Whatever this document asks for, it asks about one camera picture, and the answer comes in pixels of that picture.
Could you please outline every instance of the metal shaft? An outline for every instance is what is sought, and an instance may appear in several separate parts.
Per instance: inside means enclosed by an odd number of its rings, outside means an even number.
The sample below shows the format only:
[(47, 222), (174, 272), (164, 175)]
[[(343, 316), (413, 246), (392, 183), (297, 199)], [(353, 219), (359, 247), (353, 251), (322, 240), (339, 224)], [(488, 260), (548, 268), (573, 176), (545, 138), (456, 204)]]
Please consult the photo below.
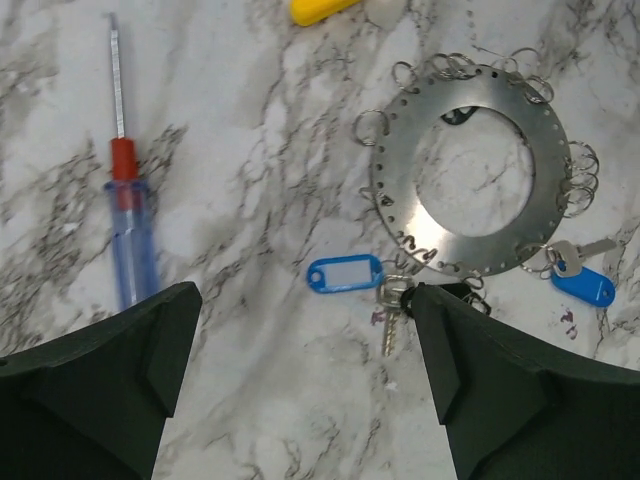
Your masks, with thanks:
[(387, 321), (384, 323), (384, 337), (382, 340), (382, 356), (390, 356), (396, 347), (396, 329), (398, 318), (397, 312), (388, 312)]
[(610, 238), (603, 238), (602, 240), (598, 240), (597, 242), (588, 243), (587, 245), (582, 245), (578, 247), (578, 254), (580, 255), (580, 260), (587, 260), (591, 257), (596, 257), (598, 255), (602, 255), (603, 253), (607, 253), (618, 246), (618, 242), (611, 240)]
[(120, 80), (120, 46), (118, 22), (115, 13), (109, 14), (111, 20), (111, 71), (113, 73), (113, 97), (116, 116), (116, 132), (118, 138), (125, 137), (124, 107), (122, 103), (122, 83)]

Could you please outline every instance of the central hole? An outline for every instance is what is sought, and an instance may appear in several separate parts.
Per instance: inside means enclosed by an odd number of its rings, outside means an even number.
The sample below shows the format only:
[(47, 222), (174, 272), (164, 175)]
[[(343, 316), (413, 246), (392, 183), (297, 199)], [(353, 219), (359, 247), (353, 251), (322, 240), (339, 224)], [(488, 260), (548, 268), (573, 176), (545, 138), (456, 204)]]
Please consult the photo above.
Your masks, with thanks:
[(418, 197), (454, 233), (481, 237), (501, 230), (531, 194), (531, 151), (516, 125), (493, 110), (480, 108), (457, 126), (438, 120), (417, 152)]

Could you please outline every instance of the blue key tag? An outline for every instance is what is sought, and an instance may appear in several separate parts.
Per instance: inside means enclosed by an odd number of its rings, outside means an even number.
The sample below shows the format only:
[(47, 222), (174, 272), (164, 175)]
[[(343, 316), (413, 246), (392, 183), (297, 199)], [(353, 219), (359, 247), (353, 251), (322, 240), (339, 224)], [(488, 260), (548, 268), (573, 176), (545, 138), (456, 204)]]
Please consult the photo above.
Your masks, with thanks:
[(321, 258), (307, 270), (307, 283), (316, 293), (376, 288), (383, 279), (382, 262), (369, 254)]
[(553, 272), (551, 282), (558, 290), (579, 298), (594, 307), (608, 307), (616, 298), (616, 287), (613, 282), (604, 275), (585, 267), (582, 267), (582, 271), (575, 277), (562, 278)]

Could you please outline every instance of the purple mark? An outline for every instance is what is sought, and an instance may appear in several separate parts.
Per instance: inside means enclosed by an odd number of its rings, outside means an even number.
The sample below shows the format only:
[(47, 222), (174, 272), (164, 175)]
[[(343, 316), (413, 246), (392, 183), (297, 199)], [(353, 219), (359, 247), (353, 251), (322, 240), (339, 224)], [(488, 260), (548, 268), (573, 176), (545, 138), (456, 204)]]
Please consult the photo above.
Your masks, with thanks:
[(375, 326), (377, 323), (384, 323), (387, 321), (387, 312), (373, 312), (371, 314), (371, 325)]
[(565, 333), (571, 340), (575, 340), (576, 337), (578, 336), (578, 329), (575, 325), (572, 325), (571, 328), (567, 330)]
[(567, 313), (560, 317), (560, 321), (573, 323), (573, 312), (567, 308)]

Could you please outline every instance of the yellow object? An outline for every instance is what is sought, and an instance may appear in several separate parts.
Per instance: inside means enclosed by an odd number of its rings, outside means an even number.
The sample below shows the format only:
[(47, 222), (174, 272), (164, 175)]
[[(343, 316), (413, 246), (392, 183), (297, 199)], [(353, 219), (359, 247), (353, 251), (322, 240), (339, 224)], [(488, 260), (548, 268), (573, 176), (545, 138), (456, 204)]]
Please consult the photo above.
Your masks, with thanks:
[(329, 15), (355, 5), (360, 0), (291, 0), (293, 21), (302, 27), (308, 27)]

